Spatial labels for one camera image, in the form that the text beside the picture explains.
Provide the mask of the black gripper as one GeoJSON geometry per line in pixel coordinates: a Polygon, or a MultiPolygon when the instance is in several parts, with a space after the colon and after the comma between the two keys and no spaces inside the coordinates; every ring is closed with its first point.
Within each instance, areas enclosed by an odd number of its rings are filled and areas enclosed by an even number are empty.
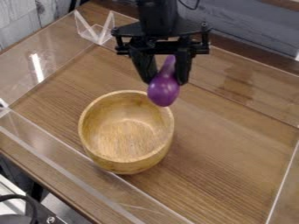
{"type": "Polygon", "coordinates": [[[135,69],[145,84],[157,74],[156,54],[175,54],[175,79],[184,85],[190,79],[192,55],[210,53],[211,27],[206,21],[196,24],[179,17],[165,33],[148,34],[141,23],[133,22],[111,31],[116,39],[116,53],[129,54],[135,69]]]}

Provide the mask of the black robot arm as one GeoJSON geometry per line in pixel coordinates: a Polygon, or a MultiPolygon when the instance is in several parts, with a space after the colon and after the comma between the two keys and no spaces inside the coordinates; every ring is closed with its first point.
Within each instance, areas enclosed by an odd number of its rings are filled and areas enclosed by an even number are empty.
{"type": "Polygon", "coordinates": [[[111,31],[116,39],[116,54],[127,55],[144,83],[149,83],[157,73],[156,55],[175,57],[173,77],[180,85],[190,79],[192,59],[211,50],[211,28],[206,21],[198,23],[179,15],[178,4],[191,8],[182,0],[135,0],[139,20],[115,27],[111,31]]]}

